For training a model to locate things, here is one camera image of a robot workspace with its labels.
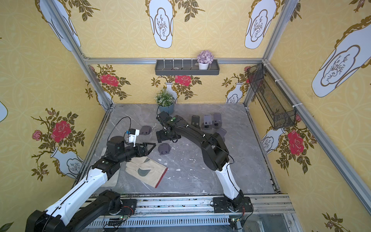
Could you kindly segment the dark phone stand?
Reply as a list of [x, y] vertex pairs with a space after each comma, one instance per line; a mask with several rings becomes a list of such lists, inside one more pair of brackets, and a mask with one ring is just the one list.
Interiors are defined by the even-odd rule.
[[191, 117], [191, 125], [197, 129], [200, 129], [200, 117], [199, 116], [196, 116], [196, 115], [193, 115]]

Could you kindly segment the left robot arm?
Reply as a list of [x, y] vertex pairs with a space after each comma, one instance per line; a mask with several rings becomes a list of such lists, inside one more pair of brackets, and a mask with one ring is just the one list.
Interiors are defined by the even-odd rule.
[[125, 143], [123, 136], [114, 136], [107, 142], [106, 152], [95, 162], [87, 175], [56, 203], [45, 211], [34, 211], [27, 219], [27, 232], [79, 232], [106, 213], [118, 214], [123, 208], [120, 194], [111, 190], [102, 192], [86, 207], [82, 205], [120, 169], [121, 163], [146, 157], [155, 143]]

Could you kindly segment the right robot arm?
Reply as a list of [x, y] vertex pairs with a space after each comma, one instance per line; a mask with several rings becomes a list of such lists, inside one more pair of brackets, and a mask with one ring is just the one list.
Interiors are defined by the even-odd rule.
[[166, 140], [177, 142], [184, 137], [197, 145], [202, 151], [206, 166], [216, 172], [224, 196], [235, 208], [239, 206], [243, 201], [243, 192], [231, 172], [230, 155], [222, 136], [217, 132], [213, 134], [203, 132], [179, 115], [172, 117], [166, 112], [161, 112], [157, 115], [157, 120], [163, 127], [159, 131], [158, 142]]

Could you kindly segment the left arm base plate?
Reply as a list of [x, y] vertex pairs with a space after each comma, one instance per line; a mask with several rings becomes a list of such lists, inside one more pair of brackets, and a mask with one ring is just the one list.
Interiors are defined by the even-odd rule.
[[136, 206], [136, 199], [121, 199], [118, 207], [104, 212], [102, 216], [132, 216], [135, 213]]

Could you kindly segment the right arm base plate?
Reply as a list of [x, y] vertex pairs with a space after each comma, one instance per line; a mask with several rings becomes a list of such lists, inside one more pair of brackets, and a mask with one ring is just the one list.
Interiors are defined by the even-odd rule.
[[253, 212], [253, 205], [249, 197], [241, 197], [240, 195], [231, 200], [226, 196], [214, 197], [211, 201], [211, 206], [215, 213], [247, 213]]

